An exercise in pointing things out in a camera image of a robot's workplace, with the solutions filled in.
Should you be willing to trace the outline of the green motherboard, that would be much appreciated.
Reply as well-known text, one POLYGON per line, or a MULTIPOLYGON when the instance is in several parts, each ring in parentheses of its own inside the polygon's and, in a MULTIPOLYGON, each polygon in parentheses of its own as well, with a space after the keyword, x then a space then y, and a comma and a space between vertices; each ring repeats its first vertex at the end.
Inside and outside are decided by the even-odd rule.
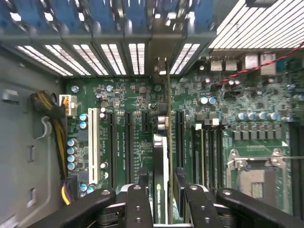
MULTIPOLYGON (((208 188, 206 165, 206 128, 212 121, 223 130, 224 185, 228 149, 242 153, 279 148, 289 156, 288 123, 294 122, 299 139, 299 127, 304 126, 304 67, 297 59, 284 59, 275 65, 274 72, 259 70, 228 77, 227 71, 210 70, 210 61, 196 64, 184 76, 170 80, 171 143, 170 171, 177 168, 175 118, 184 112, 184 167, 189 182, 208 188)), ((67 95, 77 96, 77 116, 67 117, 67 171, 77 177, 73 192, 83 197, 109 187, 108 113, 116 117, 117 187, 121 191, 126 180, 125 119, 133 114, 134 182, 139 169, 149 174, 148 188, 153 210, 153 134, 156 133, 157 92, 161 87, 150 78, 73 79, 66 84, 67 95), (88 108, 99 109, 100 180, 89 184, 88 176, 88 108), (142 111, 150 113, 151 132, 143 133, 142 111)), ((298 217, 302 218, 299 161, 297 161, 298 217)))

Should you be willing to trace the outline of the white expansion slot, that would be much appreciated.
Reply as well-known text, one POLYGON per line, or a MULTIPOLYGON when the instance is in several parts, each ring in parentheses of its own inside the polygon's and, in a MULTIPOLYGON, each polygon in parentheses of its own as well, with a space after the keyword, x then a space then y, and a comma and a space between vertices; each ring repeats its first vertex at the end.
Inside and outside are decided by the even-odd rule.
POLYGON ((89 184, 100 180, 99 109, 88 108, 88 176, 89 184))

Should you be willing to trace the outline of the black RAM slot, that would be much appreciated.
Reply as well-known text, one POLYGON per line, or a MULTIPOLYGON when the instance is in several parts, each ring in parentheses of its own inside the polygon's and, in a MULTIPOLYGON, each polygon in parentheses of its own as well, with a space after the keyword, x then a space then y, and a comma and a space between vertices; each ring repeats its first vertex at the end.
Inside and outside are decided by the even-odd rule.
POLYGON ((217 187, 217 138, 216 138, 216 130, 217 126, 212 121, 211 124, 212 130, 210 132, 212 148, 211 148, 211 165, 212 165, 212 192, 215 193, 217 187))
POLYGON ((218 146, 218 155, 217 155, 217 163, 218 163, 218 189, 222 188, 224 185, 224 174, 223 174, 223 130, 225 129, 222 120, 219 122, 219 126, 217 128, 217 146, 218 146))
POLYGON ((289 156, 291 156, 290 159, 288 159, 288 164, 290 166, 289 175, 290 175, 290 192, 291 192, 291 204, 292 204, 292 214, 296 217, 298 217, 298 189, 297 186, 297 161, 293 160, 292 158, 297 155, 297 130, 294 127, 294 122, 288 123, 288 145, 289 145, 289 156))
POLYGON ((212 133, 210 132, 210 122, 206 128, 206 165, 207 165, 207 184, 208 189, 212 192, 213 176, 212 176, 212 133))
POLYGON ((297 142, 299 143, 299 156, 302 156, 303 158, 299 159, 299 176, 300 176, 300 193, 301 193, 301 213, 302 213, 302 219, 304 220, 304 126, 299 127, 298 132, 299 139, 297 142))

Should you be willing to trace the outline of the black long expansion slot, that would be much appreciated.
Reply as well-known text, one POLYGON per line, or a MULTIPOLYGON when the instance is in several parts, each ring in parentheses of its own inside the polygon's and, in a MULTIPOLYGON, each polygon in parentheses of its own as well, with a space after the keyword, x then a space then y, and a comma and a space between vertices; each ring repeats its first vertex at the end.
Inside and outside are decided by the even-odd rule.
POLYGON ((116 142, 116 117, 114 112, 108 113, 108 153, 109 153, 109 185, 117 187, 117 142, 116 142))
POLYGON ((184 167, 184 128, 185 128, 185 120, 184 120, 184 112, 177 111, 175 118, 175 139, 176 139, 176 159, 177 159, 177 167, 184 167))
POLYGON ((133 114, 126 112, 125 119, 125 166, 127 183, 134 182, 133 114))

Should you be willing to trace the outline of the white power connector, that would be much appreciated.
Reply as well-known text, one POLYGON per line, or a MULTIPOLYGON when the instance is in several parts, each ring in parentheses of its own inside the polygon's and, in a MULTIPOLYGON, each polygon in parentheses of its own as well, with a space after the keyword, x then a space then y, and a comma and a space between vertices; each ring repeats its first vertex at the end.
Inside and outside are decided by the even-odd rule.
POLYGON ((59 106, 65 106, 66 116, 77 116, 77 96, 75 95, 59 95, 59 106))

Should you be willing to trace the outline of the CPU socket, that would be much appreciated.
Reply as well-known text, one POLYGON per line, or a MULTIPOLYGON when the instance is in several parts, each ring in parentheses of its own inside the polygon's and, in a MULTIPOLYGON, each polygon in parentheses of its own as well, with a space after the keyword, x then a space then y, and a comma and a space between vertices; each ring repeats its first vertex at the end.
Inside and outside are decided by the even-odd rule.
POLYGON ((279 148, 242 153, 228 149, 225 186, 291 214, 292 199, 289 192, 287 162, 279 148))

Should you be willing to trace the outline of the black open PC case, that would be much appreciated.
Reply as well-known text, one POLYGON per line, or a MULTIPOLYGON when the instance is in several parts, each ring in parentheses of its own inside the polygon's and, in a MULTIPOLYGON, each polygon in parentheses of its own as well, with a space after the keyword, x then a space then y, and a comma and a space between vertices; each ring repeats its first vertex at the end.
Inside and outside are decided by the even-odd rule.
MULTIPOLYGON (((304 67, 304 0, 214 0, 214 16, 215 29, 201 33, 0 34, 0 228, 28 228, 86 196, 73 192, 77 177, 67 171, 68 116, 59 95, 73 79, 153 81, 153 35, 181 35, 170 80, 211 56, 224 57, 223 71, 226 56, 237 59, 237 71, 227 71, 231 78, 274 72, 284 59, 304 67), (245 69, 249 54, 258 54, 258 69, 245 69)), ((179 214, 175 170, 170 224, 154 223, 148 189, 153 228, 193 228, 179 214)))

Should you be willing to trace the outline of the thin locking lever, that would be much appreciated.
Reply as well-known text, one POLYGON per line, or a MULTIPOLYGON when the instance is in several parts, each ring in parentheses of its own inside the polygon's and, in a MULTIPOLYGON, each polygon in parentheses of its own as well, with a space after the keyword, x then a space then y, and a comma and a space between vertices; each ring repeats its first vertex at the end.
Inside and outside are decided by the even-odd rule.
POLYGON ((270 157, 270 161, 278 162, 285 160, 304 160, 304 156, 272 156, 270 157))

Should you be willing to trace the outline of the black short expansion slot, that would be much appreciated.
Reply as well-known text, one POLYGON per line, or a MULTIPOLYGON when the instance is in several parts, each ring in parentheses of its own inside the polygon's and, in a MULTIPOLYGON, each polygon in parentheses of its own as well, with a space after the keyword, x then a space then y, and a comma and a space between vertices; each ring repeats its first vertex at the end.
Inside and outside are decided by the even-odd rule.
POLYGON ((148 111, 142 111, 142 132, 151 132, 150 113, 148 111))

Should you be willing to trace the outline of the blue card retainer strip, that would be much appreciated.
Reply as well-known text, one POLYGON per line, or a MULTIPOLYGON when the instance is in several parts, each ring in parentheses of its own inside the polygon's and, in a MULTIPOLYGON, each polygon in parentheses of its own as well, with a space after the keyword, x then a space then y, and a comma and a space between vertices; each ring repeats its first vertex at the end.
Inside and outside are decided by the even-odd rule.
POLYGON ((214 0, 0 0, 0 34, 201 33, 215 27, 214 0))

